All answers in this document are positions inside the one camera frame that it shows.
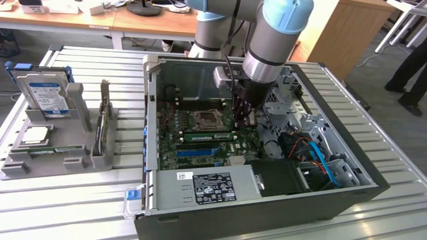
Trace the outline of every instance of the gray carpet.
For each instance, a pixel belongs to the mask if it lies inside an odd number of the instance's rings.
[[[365,59],[375,54],[374,49],[385,36],[383,32],[378,34],[358,64],[362,64]],[[427,174],[427,97],[419,103],[425,116],[415,117],[397,102],[401,94],[385,90],[386,83],[409,56],[405,50],[397,46],[389,46],[382,55],[373,58],[365,66],[354,68],[346,82],[373,106],[369,111],[371,116],[422,172]],[[406,86],[409,90],[418,76],[419,73],[410,80]]]
[[[386,34],[383,32],[378,34],[359,60],[359,63],[362,63],[367,57],[374,55],[374,49],[385,35]],[[2,66],[6,61],[14,61],[15,63],[26,62],[38,65],[51,44],[88,48],[112,48],[112,41],[98,35],[86,35],[83,37],[70,33],[16,30],[15,36],[18,38],[22,53],[10,59],[0,58]],[[147,49],[147,51],[162,52],[162,41],[158,40],[155,43],[154,42],[155,41],[153,39],[147,39],[142,42],[141,46],[134,47],[131,46],[131,41],[126,39],[123,41],[123,46],[126,50],[145,51]],[[183,50],[189,50],[189,48],[190,44],[187,42],[179,42],[174,46],[173,51],[183,52]],[[427,155],[427,116],[413,116],[397,103],[401,95],[398,93],[387,92],[383,89],[386,82],[390,80],[407,55],[409,54],[397,46],[390,46],[386,48],[383,54],[371,59],[363,67],[354,68],[346,82],[371,104],[373,108],[370,110],[370,114],[421,170],[427,174],[427,162],[425,161],[425,156]],[[12,80],[7,76],[2,67],[0,90],[16,89],[18,88],[14,85]],[[2,123],[12,109],[12,106],[14,102],[11,101],[11,98],[0,96]],[[427,98],[423,99],[421,107],[427,114]]]

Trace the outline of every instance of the cpu socket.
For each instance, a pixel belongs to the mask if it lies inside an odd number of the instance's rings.
[[[194,114],[195,130],[226,129],[222,120],[223,113],[218,110],[197,111]]]

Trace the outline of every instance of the red wire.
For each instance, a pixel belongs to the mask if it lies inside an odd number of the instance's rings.
[[[309,139],[307,137],[301,137],[301,138],[297,140],[295,145],[294,145],[294,147],[293,147],[293,151],[291,151],[291,153],[290,153],[289,156],[287,156],[289,158],[293,156],[293,153],[294,153],[294,151],[295,151],[297,145],[299,144],[301,140],[303,140],[303,139],[306,139],[306,140],[310,141],[310,139]]]
[[[315,161],[313,161],[313,163],[315,163],[318,165],[318,167],[321,168],[321,170],[323,172],[323,175],[327,175],[327,171],[326,171],[325,167],[322,166],[322,164]]]

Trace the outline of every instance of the wooden desk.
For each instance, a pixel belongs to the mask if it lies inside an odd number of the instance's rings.
[[[134,15],[126,7],[94,16],[83,12],[26,14],[16,0],[11,11],[0,11],[0,28],[111,36],[112,48],[120,50],[123,37],[194,41],[197,24],[194,10],[189,14],[163,10],[153,17]]]
[[[325,63],[343,81],[394,10],[382,0],[314,0],[291,60]]]
[[[194,41],[198,25],[197,15],[195,10],[187,14],[163,10],[158,16],[138,16],[124,7],[119,8],[112,26],[115,47],[116,44],[120,44],[115,41],[118,35],[120,38],[147,38],[150,36],[149,38],[153,39]]]
[[[90,16],[62,13],[26,14],[18,1],[11,11],[0,11],[0,27],[6,29],[35,30],[47,32],[68,32],[110,36],[114,27],[116,12],[104,12]]]

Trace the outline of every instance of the person's leg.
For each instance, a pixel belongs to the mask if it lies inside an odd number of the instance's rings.
[[[419,107],[419,101],[422,100],[427,92],[427,67],[421,72],[419,78],[410,92],[406,92],[399,98],[398,102],[409,110],[411,114],[421,117],[423,112]]]
[[[390,82],[386,85],[386,90],[405,92],[403,87],[407,85],[414,74],[421,70],[427,62],[427,39],[415,48],[407,56],[399,69],[395,71]]]

